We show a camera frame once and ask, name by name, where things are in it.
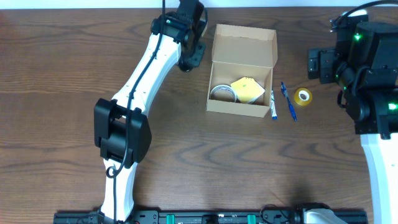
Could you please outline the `small yellow tape roll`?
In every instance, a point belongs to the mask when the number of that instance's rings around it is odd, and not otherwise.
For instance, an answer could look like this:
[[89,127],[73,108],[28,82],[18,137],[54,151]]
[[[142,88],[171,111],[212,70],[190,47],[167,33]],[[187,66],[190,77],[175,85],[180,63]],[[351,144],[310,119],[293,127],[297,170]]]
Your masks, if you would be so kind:
[[294,94],[294,101],[300,106],[307,106],[313,100],[313,95],[307,88],[298,88]]

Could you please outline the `white tape roll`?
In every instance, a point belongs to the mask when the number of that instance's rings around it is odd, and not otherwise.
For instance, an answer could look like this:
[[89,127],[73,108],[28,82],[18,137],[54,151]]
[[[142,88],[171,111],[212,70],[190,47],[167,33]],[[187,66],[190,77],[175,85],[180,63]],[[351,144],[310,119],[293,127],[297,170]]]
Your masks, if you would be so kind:
[[221,100],[228,102],[237,102],[236,92],[229,86],[225,84],[217,85],[210,91],[211,100]]

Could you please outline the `yellow sticky note pad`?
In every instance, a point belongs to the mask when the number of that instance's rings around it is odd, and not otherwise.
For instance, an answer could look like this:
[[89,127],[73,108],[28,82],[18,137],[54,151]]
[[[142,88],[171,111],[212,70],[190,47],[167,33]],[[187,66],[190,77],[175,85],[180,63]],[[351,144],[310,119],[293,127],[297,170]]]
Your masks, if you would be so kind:
[[265,92],[265,89],[253,78],[243,77],[231,84],[237,99],[241,103],[251,104]]

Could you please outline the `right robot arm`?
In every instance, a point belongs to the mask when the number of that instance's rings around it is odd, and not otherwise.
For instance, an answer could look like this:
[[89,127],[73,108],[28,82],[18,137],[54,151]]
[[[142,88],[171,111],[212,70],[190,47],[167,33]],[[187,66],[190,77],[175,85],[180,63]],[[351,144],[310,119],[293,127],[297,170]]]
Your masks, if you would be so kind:
[[336,45],[308,51],[308,77],[340,87],[368,164],[375,223],[397,223],[397,26],[366,10],[331,21]]

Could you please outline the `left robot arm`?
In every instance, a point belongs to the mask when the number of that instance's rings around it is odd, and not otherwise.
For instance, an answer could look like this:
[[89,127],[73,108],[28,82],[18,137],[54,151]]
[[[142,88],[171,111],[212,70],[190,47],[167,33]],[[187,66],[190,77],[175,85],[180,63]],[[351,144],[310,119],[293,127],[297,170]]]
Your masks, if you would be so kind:
[[111,100],[100,98],[95,104],[94,142],[106,169],[100,223],[126,223],[131,217],[137,165],[152,141],[151,104],[174,65],[183,72],[200,65],[207,25],[208,13],[199,0],[181,0],[176,11],[162,11],[152,21],[146,51],[128,81]]

